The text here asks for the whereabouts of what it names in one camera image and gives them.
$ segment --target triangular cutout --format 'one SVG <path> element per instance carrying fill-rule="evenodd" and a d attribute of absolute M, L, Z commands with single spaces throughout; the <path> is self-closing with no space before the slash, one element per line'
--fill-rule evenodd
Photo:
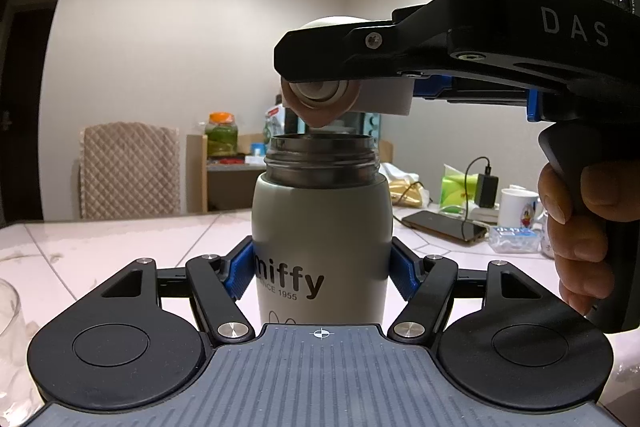
<path fill-rule="evenodd" d="M 500 286 L 502 296 L 505 299 L 540 299 L 542 295 L 534 292 L 513 273 L 502 272 L 500 274 Z"/>
<path fill-rule="evenodd" d="M 103 297 L 138 297 L 142 293 L 142 270 L 133 270 L 102 294 Z"/>

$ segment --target quilted chair back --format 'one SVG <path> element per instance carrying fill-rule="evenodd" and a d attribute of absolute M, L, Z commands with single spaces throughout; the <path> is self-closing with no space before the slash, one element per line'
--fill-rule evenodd
<path fill-rule="evenodd" d="M 80 138 L 83 219 L 180 213 L 178 132 L 144 123 L 87 127 Z"/>

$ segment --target white marble table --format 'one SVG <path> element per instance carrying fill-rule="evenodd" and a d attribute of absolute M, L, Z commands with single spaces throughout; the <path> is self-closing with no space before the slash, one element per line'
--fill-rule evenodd
<path fill-rule="evenodd" d="M 399 216 L 412 212 L 415 209 L 396 211 Z M 25 320 L 41 327 L 134 259 L 152 257 L 158 267 L 184 266 L 192 257 L 205 253 L 225 255 L 249 234 L 248 210 L 136 221 L 14 225 L 0 230 L 0 278 L 20 293 Z M 394 222 L 394 235 L 420 256 L 441 254 L 461 268 L 486 269 L 489 261 L 502 257 L 558 294 L 553 261 L 542 254 L 497 255 L 484 242 L 464 247 L 407 229 L 398 222 Z M 404 304 L 389 284 L 383 331 Z M 238 305 L 259 331 L 255 282 Z M 450 322 L 480 306 L 481 299 L 456 301 Z M 163 299 L 162 307 L 194 323 L 187 299 Z M 633 420 L 640 414 L 625 413 L 629 406 L 637 408 L 640 398 L 633 391 L 640 389 L 640 331 L 609 338 L 616 362 L 602 401 L 630 427 L 640 426 L 640 421 Z"/>

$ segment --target gray ribbed platform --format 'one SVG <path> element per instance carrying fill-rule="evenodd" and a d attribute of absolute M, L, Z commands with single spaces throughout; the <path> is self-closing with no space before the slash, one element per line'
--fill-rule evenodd
<path fill-rule="evenodd" d="M 193 385 L 147 409 L 90 414 L 53 404 L 30 426 L 619 426 L 595 405 L 549 415 L 492 409 L 455 389 L 420 347 L 375 327 L 326 327 L 324 338 L 318 330 L 270 325 L 256 341 L 222 347 Z"/>

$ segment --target thermos bottle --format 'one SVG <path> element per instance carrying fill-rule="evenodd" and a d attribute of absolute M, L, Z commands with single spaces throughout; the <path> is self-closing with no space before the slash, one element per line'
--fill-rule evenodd
<path fill-rule="evenodd" d="M 373 139 L 271 139 L 252 210 L 263 323 L 381 323 L 392 235 Z"/>

